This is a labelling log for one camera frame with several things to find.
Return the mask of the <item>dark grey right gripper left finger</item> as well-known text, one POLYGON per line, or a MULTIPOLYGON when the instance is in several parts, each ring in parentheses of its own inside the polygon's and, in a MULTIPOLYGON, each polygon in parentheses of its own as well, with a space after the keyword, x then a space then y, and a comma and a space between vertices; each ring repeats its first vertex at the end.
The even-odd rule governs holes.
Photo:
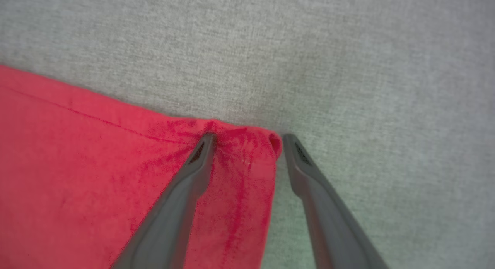
POLYGON ((208 188, 216 135, 203 135, 113 264, 114 269, 182 269, 198 199, 208 188))

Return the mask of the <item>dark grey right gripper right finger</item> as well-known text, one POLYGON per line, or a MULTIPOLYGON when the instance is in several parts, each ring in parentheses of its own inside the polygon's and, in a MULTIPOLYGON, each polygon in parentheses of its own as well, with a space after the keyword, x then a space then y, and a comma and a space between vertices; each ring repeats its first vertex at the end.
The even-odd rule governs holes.
POLYGON ((310 154, 294 134, 283 136, 290 185, 301 200, 317 269, 387 269, 310 154))

